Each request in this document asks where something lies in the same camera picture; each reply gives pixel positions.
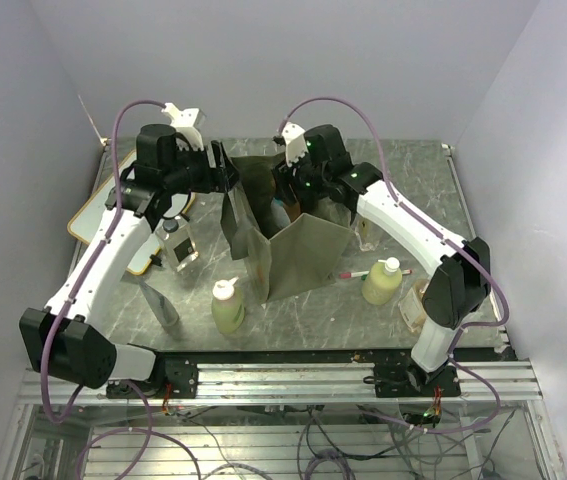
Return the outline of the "olive green canvas bag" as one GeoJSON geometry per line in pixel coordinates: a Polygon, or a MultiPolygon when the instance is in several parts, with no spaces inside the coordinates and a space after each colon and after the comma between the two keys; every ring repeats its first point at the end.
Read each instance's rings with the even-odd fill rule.
{"type": "Polygon", "coordinates": [[[314,210],[302,210],[287,228],[267,236],[272,168],[283,158],[283,153],[230,158],[238,182],[222,203],[220,226],[231,258],[245,263],[260,304],[333,284],[352,237],[345,208],[328,199],[314,210]]]}

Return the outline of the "clear square bottle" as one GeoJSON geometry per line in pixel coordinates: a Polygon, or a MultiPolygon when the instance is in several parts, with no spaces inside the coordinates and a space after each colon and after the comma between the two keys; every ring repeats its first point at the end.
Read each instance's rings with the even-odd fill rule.
{"type": "Polygon", "coordinates": [[[181,272],[199,258],[189,222],[183,216],[163,220],[155,230],[169,266],[181,272]]]}

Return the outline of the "green lotion bottle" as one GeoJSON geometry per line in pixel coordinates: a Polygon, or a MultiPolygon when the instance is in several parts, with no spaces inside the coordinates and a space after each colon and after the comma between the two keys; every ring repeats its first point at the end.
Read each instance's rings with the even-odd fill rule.
{"type": "Polygon", "coordinates": [[[238,277],[217,281],[212,289],[211,312],[218,331],[231,334],[243,323],[245,306],[238,277]]]}

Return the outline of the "orange bottle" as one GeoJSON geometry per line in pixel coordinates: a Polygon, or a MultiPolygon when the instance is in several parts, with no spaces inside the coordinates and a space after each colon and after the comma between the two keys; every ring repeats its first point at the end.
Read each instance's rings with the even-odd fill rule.
{"type": "Polygon", "coordinates": [[[269,238],[287,228],[302,213],[299,202],[288,205],[277,197],[276,182],[272,180],[270,199],[266,202],[266,230],[269,238]]]}

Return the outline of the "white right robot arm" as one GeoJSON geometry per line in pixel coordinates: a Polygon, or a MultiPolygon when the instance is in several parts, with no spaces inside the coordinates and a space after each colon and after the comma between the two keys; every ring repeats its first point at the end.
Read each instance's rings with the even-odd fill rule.
{"type": "Polygon", "coordinates": [[[286,204],[329,198],[380,227],[428,275],[422,297],[426,318],[403,373],[411,393],[428,394],[448,365],[463,320],[491,291],[487,243],[467,241],[442,227],[391,189],[378,167],[354,163],[340,131],[330,124],[304,130],[285,122],[274,140],[285,149],[274,176],[286,204]]]}

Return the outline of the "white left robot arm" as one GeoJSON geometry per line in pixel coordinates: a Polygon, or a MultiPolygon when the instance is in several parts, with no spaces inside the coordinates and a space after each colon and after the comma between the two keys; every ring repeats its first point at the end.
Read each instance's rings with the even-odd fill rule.
{"type": "Polygon", "coordinates": [[[166,387],[154,350],[111,342],[99,322],[128,264],[153,235],[177,194],[227,193],[238,172],[224,146],[197,149],[166,124],[149,124],[136,138],[136,159],[111,190],[97,232],[76,268],[41,309],[28,308],[19,329],[32,369],[97,389],[131,380],[145,397],[166,387]]]}

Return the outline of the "clear perfume bottle, black cap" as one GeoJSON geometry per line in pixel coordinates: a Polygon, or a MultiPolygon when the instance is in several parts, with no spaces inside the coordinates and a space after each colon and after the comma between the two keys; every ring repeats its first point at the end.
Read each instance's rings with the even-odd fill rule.
{"type": "Polygon", "coordinates": [[[383,230],[360,215],[356,217],[354,231],[359,249],[363,252],[374,251],[383,238],[383,230]]]}

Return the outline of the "red and white marker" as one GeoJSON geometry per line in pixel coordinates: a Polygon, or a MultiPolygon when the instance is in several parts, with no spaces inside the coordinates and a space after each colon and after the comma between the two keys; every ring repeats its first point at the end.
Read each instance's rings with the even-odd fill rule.
{"type": "MultiPolygon", "coordinates": [[[[411,275],[413,273],[412,269],[405,269],[401,271],[403,276],[411,275]]],[[[368,271],[352,271],[352,272],[343,272],[338,275],[340,279],[350,279],[350,278],[365,278],[369,274],[368,271]]]]}

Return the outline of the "yellow-green pump bottle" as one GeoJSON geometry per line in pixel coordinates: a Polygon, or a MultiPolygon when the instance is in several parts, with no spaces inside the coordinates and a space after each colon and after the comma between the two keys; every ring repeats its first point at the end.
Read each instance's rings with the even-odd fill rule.
{"type": "Polygon", "coordinates": [[[361,293],[372,305],[388,303],[402,282],[400,261],[395,257],[378,260],[369,270],[361,293]]]}

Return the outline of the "grey metallic tube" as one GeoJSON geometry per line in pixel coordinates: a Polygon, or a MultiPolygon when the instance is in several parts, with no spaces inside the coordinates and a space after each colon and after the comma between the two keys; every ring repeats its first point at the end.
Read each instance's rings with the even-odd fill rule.
{"type": "Polygon", "coordinates": [[[180,316],[170,300],[144,280],[139,279],[137,283],[158,322],[163,327],[176,326],[180,316]]]}

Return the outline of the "amber liquid bottle, white cap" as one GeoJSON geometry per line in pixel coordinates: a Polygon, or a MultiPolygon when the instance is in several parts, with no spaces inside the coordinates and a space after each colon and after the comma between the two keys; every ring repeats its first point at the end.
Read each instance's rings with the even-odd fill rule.
{"type": "Polygon", "coordinates": [[[427,279],[416,280],[399,301],[401,318],[412,333],[419,332],[427,318],[422,299],[428,286],[427,279]]]}

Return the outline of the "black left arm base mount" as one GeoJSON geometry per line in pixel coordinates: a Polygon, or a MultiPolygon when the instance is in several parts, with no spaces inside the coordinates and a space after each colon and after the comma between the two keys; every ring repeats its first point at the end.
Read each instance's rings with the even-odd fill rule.
{"type": "Polygon", "coordinates": [[[149,363],[140,366],[117,365],[105,383],[108,399],[132,399],[136,387],[150,399],[194,399],[197,394],[199,369],[187,357],[160,352],[149,363]]]}

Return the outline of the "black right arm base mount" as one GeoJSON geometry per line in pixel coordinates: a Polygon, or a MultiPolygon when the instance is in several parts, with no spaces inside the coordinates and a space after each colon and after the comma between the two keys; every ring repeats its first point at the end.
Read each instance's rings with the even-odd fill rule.
{"type": "Polygon", "coordinates": [[[457,371],[452,367],[445,367],[425,383],[412,367],[375,365],[372,374],[363,378],[363,383],[374,388],[377,398],[433,398],[436,393],[444,398],[461,395],[457,371]]]}

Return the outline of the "aluminium rail frame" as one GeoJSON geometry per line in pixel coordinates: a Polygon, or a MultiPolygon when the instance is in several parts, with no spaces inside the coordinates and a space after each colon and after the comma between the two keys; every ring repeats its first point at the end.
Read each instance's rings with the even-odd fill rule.
{"type": "Polygon", "coordinates": [[[459,397],[377,398],[375,365],[402,350],[181,354],[194,399],[87,390],[58,426],[39,380],[17,394],[0,479],[563,479],[531,362],[461,348],[459,397]]]}

